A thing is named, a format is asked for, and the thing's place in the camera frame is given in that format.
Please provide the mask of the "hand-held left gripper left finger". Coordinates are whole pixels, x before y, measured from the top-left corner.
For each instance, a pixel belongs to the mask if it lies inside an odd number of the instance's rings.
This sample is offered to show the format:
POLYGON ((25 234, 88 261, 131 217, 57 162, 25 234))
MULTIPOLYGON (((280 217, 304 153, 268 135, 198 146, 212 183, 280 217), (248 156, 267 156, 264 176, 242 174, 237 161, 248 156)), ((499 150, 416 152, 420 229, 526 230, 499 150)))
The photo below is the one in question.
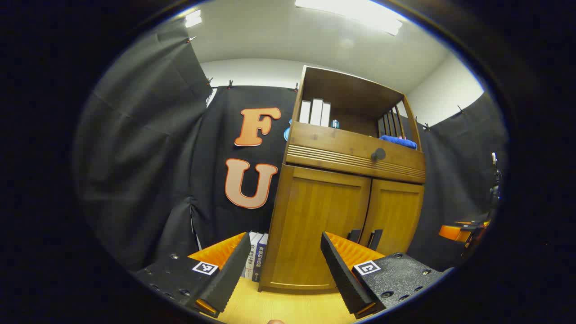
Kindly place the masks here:
POLYGON ((171 253, 134 273, 152 291, 195 312, 225 311, 251 250, 241 232, 190 255, 171 253))

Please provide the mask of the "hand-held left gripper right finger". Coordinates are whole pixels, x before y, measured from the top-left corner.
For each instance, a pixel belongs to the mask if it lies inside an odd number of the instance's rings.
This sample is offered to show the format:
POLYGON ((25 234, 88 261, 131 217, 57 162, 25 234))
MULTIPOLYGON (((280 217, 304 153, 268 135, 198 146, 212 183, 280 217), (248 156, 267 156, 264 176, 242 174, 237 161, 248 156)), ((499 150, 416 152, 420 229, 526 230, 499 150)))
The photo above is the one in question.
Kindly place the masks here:
POLYGON ((388 314, 421 298, 452 269, 436 271, 402 252, 383 255, 323 232, 320 249, 348 312, 356 320, 388 314))

